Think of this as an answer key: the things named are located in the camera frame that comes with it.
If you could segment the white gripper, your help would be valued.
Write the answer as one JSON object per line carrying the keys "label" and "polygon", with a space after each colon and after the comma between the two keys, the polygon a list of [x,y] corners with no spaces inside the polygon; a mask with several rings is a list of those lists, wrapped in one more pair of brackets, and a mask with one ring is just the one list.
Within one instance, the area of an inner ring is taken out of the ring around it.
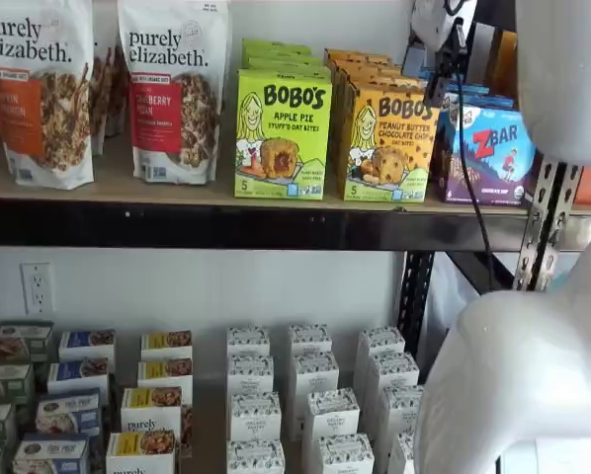
{"label": "white gripper", "polygon": [[[451,32],[456,18],[463,20],[463,32],[467,36],[476,6],[477,0],[414,1],[411,30],[428,49],[438,50],[435,68],[425,88],[423,99],[423,103],[430,108],[440,108],[449,84],[459,79],[463,53],[459,49],[451,49],[443,44]],[[426,50],[423,45],[409,46],[403,60],[402,74],[404,76],[419,76],[425,58]]]}

